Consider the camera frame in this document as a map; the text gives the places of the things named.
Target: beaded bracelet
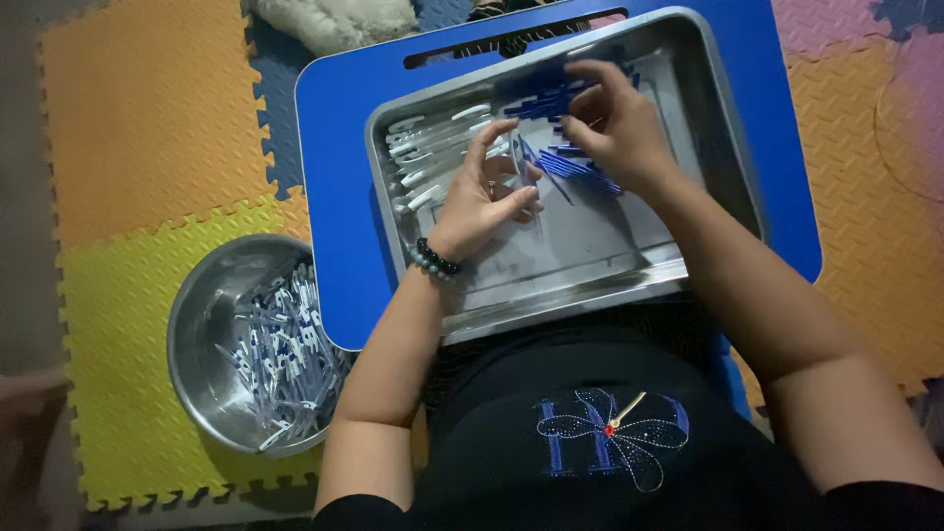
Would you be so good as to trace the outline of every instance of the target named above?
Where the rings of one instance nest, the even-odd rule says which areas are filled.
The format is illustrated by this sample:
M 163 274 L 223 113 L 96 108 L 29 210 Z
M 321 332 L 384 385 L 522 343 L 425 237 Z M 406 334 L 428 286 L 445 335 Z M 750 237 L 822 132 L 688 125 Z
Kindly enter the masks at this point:
M 440 258 L 427 245 L 426 238 L 416 240 L 416 248 L 410 251 L 413 261 L 420 267 L 426 269 L 430 275 L 436 275 L 444 281 L 454 281 L 456 275 L 462 273 L 463 267 L 450 262 L 445 258 Z

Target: metal tray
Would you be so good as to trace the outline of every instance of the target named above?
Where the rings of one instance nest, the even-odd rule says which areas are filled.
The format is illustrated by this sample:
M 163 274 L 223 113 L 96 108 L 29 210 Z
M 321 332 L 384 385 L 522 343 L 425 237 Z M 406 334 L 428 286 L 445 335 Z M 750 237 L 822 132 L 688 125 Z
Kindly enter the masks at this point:
M 763 240 L 764 216 L 753 192 L 750 156 L 711 29 L 695 11 L 667 8 L 552 44 L 456 77 L 378 107 L 365 142 L 383 232 L 398 277 L 409 264 L 406 244 L 426 234 L 437 210 L 394 214 L 389 183 L 397 167 L 387 153 L 387 128 L 404 118 L 450 114 L 489 101 L 513 105 L 549 83 L 566 80 L 574 59 L 631 64 L 640 91 L 657 105 L 666 138 L 689 177 Z M 522 123 L 529 143 L 553 143 L 546 121 Z M 604 198 L 562 182 L 568 205 L 539 182 L 547 209 L 535 224 L 509 226 L 464 275 L 461 308 L 444 321 L 444 341 L 456 343 L 684 289 L 687 271 L 666 226 L 639 197 Z

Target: hand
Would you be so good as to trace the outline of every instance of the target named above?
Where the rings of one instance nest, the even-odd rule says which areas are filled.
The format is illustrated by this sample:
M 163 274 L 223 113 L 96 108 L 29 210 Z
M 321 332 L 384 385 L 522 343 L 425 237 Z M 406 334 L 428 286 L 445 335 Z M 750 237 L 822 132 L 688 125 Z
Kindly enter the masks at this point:
M 527 186 L 512 190 L 496 183 L 492 202 L 488 181 L 498 181 L 502 174 L 514 174 L 514 161 L 508 157 L 485 159 L 488 147 L 498 135 L 514 129 L 518 120 L 496 120 L 482 128 L 469 144 L 465 163 L 449 185 L 439 222 L 430 232 L 429 245 L 439 256 L 458 262 L 484 246 L 502 222 L 513 219 L 531 221 L 526 212 L 544 210 L 537 200 L 537 188 Z M 541 172 L 530 167 L 531 178 L 541 179 Z
M 571 115 L 563 117 L 561 125 L 567 137 L 620 186 L 638 194 L 676 167 L 655 103 L 638 93 L 615 64 L 579 60 L 565 70 L 600 80 L 574 98 Z

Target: person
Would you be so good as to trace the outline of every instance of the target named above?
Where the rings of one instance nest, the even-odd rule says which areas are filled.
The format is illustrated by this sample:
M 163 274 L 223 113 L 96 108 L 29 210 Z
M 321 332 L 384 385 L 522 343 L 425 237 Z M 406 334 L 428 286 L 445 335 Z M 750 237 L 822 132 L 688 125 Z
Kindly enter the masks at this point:
M 686 177 L 654 103 L 615 65 L 566 70 L 599 80 L 572 102 L 567 136 L 668 226 L 691 288 L 762 385 L 776 444 L 645 336 L 563 330 L 456 380 L 414 484 L 410 425 L 451 297 L 414 265 L 347 378 L 312 526 L 944 529 L 944 468 L 868 345 Z M 486 147 L 515 125 L 484 128 L 449 188 L 428 242 L 449 261 L 540 207 L 532 188 L 497 201 L 485 189 L 507 164 Z

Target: black shirt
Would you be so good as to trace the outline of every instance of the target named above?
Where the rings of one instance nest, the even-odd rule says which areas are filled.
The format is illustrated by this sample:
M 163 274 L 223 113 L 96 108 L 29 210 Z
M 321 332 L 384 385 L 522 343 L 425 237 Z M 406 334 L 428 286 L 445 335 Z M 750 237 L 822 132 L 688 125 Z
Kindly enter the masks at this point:
M 408 512 L 346 496 L 312 525 L 944 529 L 944 493 L 868 482 L 819 495 L 685 362 L 632 332 L 596 330 L 519 342 L 469 370 L 434 419 Z

